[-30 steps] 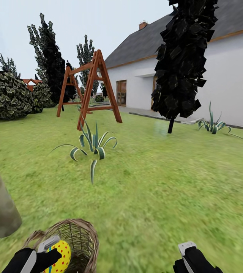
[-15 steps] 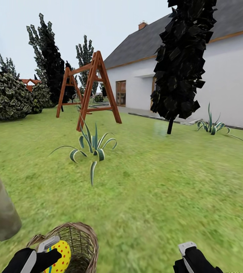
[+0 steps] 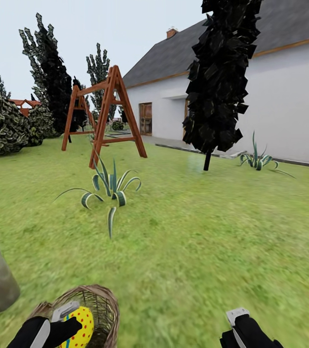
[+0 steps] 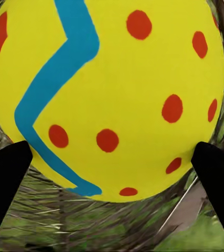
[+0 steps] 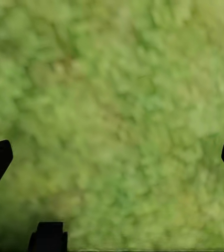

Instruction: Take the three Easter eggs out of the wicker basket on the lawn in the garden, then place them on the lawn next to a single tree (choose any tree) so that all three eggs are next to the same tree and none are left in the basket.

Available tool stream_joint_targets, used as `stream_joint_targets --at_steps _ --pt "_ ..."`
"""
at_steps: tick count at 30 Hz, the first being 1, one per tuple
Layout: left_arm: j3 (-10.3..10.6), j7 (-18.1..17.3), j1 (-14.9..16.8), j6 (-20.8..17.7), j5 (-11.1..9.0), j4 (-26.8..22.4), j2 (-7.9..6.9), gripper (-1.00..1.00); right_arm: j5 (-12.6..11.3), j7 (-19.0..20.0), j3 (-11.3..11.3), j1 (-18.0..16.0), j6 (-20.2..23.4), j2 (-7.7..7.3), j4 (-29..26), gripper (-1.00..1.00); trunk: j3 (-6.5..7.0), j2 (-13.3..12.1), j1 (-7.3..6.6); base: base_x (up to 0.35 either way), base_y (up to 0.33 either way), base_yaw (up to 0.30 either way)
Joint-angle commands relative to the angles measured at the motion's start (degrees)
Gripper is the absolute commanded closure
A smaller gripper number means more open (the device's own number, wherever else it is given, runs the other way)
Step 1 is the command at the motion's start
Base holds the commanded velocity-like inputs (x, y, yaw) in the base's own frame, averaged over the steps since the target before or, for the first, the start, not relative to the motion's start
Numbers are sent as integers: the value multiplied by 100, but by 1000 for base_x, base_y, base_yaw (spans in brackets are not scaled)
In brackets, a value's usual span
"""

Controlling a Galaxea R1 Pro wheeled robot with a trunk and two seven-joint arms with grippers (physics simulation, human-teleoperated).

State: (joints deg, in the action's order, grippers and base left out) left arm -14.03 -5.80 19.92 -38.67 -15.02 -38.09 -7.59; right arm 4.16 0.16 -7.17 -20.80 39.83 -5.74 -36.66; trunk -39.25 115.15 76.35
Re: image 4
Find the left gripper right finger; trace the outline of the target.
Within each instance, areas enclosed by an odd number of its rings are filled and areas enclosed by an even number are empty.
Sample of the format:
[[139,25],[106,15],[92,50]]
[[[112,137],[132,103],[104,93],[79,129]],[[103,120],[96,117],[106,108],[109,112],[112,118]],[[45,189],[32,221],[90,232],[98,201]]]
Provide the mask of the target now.
[[201,141],[191,163],[224,229],[224,151]]

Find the easter egg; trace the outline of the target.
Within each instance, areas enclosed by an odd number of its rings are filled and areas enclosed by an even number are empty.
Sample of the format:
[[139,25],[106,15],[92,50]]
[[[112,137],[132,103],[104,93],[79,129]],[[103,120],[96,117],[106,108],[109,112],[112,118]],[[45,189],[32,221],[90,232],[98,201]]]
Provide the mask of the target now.
[[5,0],[0,126],[65,191],[163,192],[221,112],[224,49],[207,0]]

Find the wicker basket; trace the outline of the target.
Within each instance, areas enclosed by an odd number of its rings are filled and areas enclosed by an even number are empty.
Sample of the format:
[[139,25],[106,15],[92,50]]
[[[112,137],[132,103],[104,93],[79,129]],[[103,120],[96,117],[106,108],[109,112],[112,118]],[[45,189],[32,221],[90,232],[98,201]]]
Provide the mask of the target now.
[[[0,0],[0,7],[5,2],[5,0]],[[223,49],[224,49],[224,0],[212,0],[214,3],[219,23],[218,28],[222,35],[223,40]],[[224,114],[221,118],[221,112],[215,127],[215,131],[212,135],[212,138],[209,142],[209,144],[212,144],[224,151],[224,135],[220,142],[217,144],[217,136],[219,134],[219,131],[221,129],[221,126],[224,122]],[[8,144],[11,144],[11,140],[6,136],[5,133],[3,133],[3,130],[0,126],[0,150],[3,149],[5,146],[8,146]],[[88,246],[85,250],[81,252],[150,252],[152,249],[154,249],[160,242],[190,228],[193,226],[196,217],[198,214],[206,207],[207,204],[211,204],[210,199],[198,177],[196,174],[193,182],[190,184],[190,188],[188,190],[184,190],[184,187],[186,186],[187,180],[191,173],[193,172],[194,167],[192,166],[191,169],[174,185],[171,185],[163,192],[160,192],[156,194],[155,196],[152,196],[150,198],[141,200],[139,203],[131,205],[127,207],[130,202],[107,202],[99,207],[96,207],[94,209],[86,209],[88,207],[91,207],[94,204],[99,203],[100,201],[95,201],[94,199],[90,199],[88,197],[84,197],[82,195],[77,195],[76,193],[72,193],[70,191],[65,191],[65,189],[59,185],[57,185],[52,180],[48,180],[45,177],[36,177],[34,175],[42,175],[41,172],[38,172],[38,170],[34,169],[32,166],[28,167],[27,171],[32,171],[36,173],[32,174],[26,174],[24,179],[39,179],[38,184],[30,184],[30,185],[50,185],[55,188],[30,188],[25,186],[24,184],[20,184],[18,190],[16,193],[27,193],[26,195],[50,195],[53,196],[53,198],[35,198],[35,199],[26,199],[23,197],[20,197],[17,201],[28,201],[33,203],[34,205],[27,205],[22,204],[21,202],[16,202],[15,200],[12,200],[13,203],[17,203],[23,206],[19,206],[19,208],[23,207],[29,207],[36,209],[35,211],[20,211],[14,209],[15,207],[10,206],[8,208],[8,211],[5,215],[5,217],[9,218],[16,218],[16,219],[23,219],[23,220],[29,220],[32,222],[37,222],[41,219],[54,219],[57,221],[60,221],[60,224],[53,224],[48,225],[44,223],[40,223],[42,225],[36,225],[36,226],[23,226],[23,227],[11,227],[8,226],[8,228],[17,228],[17,229],[23,229],[23,228],[33,228],[33,227],[51,227],[55,228],[57,230],[60,230],[58,234],[60,234],[60,244],[49,244],[49,243],[41,243],[39,241],[32,241],[32,240],[26,240],[26,239],[20,239],[23,237],[30,237],[30,236],[47,236],[51,234],[57,234],[57,233],[45,233],[45,234],[34,234],[34,235],[22,235],[22,236],[2,236],[0,238],[0,248],[4,251],[1,252],[42,252],[37,251],[36,248],[45,248],[45,247],[51,247],[51,248],[61,248],[61,252],[69,252],[69,248],[78,245],[80,243],[83,243],[86,240],[96,240],[93,244]],[[166,195],[166,196],[165,196]],[[165,196],[161,202],[150,206],[156,199],[161,198],[162,196]],[[159,216],[159,218],[147,228],[143,228],[147,222],[157,213],[163,211],[164,209],[167,209],[168,207],[160,210],[162,206],[164,206],[166,203],[170,202],[171,200],[181,197],[181,199],[174,204],[174,206]],[[40,201],[53,201],[51,203],[41,203]],[[129,216],[129,214],[135,210],[138,207],[143,206],[143,209],[135,214],[132,214]],[[46,207],[49,208],[49,210],[40,210],[37,209],[36,206],[39,207]],[[100,213],[100,212],[91,212],[95,209],[106,209],[111,208],[109,211],[102,211],[102,212],[110,212],[115,211],[113,214],[108,215],[107,217],[104,217],[100,220],[89,220],[85,222],[73,222],[73,223],[67,223],[66,218],[69,216],[76,216],[78,215],[84,215],[84,214],[94,214],[94,213]],[[86,213],[78,213],[82,210],[90,210]],[[52,214],[51,216],[43,216],[38,215],[40,213],[52,213],[52,212],[60,212],[59,215]],[[150,212],[145,218],[139,220],[138,222],[134,223],[132,226],[130,223],[132,223],[137,217]],[[23,215],[36,215],[39,217],[34,218],[28,218],[28,217],[20,217]],[[218,217],[215,210],[212,210],[205,214],[206,216],[209,216],[211,218]],[[98,230],[94,231],[93,233],[90,233],[86,236],[83,236],[77,240],[70,241],[68,240],[73,239],[91,229],[95,229],[96,227],[109,222],[110,220],[119,218],[120,220],[112,223],[108,226],[101,227]],[[93,224],[80,229],[80,230],[74,230],[74,231],[67,231],[68,225],[76,225],[79,226],[81,224],[93,222]],[[104,232],[107,232],[111,230],[112,228],[115,228],[117,226],[124,225],[126,229],[126,234],[119,234],[119,235],[112,235],[112,236],[104,236],[99,238],[93,238],[97,235],[100,235]],[[75,227],[76,227],[75,226]],[[50,238],[53,238],[51,236],[47,236]],[[98,248],[104,244],[107,244],[110,241],[113,241],[115,239],[121,238],[117,242],[114,242],[108,246]],[[6,242],[3,242],[2,239],[13,239],[18,240],[23,243],[27,244],[33,244],[37,245],[36,247],[21,247],[13,244],[9,244]],[[54,238],[56,239],[56,238]]]

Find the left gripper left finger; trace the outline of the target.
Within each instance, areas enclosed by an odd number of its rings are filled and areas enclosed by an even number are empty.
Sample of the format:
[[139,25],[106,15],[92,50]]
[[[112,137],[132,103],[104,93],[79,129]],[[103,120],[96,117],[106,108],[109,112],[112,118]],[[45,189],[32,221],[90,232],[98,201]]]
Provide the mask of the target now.
[[32,160],[33,154],[25,140],[0,150],[0,225]]

